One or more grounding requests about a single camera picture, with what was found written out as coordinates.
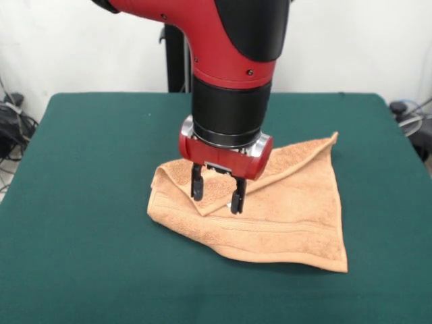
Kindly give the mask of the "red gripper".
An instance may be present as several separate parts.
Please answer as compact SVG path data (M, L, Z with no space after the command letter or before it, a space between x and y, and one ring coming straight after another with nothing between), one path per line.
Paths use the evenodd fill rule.
M179 148L181 156L192 162L190 196L195 201L203 199L204 180L201 175L203 165L218 169L222 173L230 173L235 177L236 189L232 194L230 210L236 215L243 212L247 185L245 179L257 180L264 172L273 148L273 138L261 134L251 146L228 149L210 146L199 139L181 134Z

